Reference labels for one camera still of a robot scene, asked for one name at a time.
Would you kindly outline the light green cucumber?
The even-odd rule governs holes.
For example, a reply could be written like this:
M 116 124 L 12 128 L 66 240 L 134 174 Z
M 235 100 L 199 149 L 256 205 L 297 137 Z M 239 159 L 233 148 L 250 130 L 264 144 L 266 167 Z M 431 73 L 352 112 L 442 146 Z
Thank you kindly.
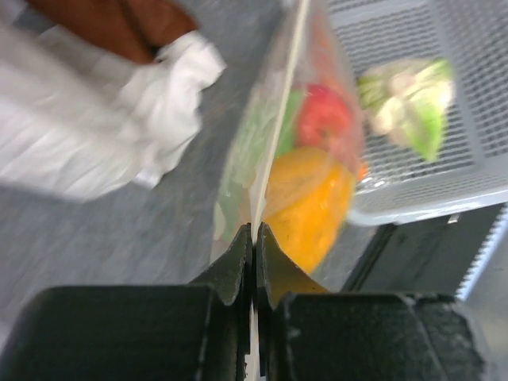
M 275 150 L 279 157 L 295 146 L 294 123 L 304 98 L 303 90 L 293 90 L 289 94 L 283 123 Z M 257 105 L 248 115 L 248 120 L 240 127 L 225 165 L 222 184 L 230 183 L 248 187 L 251 185 L 257 165 L 263 160 L 271 143 L 275 128 L 276 112 L 273 106 Z

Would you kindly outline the clear dotted zip top bag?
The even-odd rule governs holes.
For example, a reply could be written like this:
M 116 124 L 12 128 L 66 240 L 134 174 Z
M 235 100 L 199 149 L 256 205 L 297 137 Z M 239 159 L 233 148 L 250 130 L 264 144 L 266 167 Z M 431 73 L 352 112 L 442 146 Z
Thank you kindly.
M 211 259 L 237 230 L 266 224 L 312 272 L 336 243 L 362 171 L 363 117 L 323 1 L 286 10 L 225 162 Z

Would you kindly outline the orange tangerine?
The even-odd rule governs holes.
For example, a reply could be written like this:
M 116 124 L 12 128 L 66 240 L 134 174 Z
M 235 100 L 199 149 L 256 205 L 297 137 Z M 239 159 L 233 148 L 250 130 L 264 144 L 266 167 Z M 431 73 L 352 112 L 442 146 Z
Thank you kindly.
M 273 161 L 263 222 L 282 251 L 313 272 L 333 247 L 356 177 L 319 148 L 296 148 Z

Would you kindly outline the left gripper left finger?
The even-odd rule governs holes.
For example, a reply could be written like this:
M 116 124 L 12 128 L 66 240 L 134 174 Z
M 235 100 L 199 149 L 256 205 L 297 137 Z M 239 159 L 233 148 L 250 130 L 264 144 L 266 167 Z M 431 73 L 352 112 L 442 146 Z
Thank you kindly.
M 19 313 L 4 380 L 241 380 L 250 228 L 179 285 L 51 287 Z

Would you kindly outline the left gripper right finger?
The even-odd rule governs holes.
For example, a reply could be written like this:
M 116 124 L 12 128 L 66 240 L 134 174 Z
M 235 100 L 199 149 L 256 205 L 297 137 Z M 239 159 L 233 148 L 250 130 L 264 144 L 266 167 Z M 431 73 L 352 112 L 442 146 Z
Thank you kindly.
M 465 305 L 442 294 L 333 293 L 280 249 L 256 243 L 260 373 L 268 380 L 484 380 Z

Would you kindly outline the red apple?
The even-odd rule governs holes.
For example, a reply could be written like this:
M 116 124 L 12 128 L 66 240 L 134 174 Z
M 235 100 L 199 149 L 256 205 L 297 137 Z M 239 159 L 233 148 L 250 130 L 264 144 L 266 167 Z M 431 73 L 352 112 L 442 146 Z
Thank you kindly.
M 331 151 L 352 124 L 352 111 L 340 94 L 321 84 L 307 86 L 296 123 L 298 145 Z

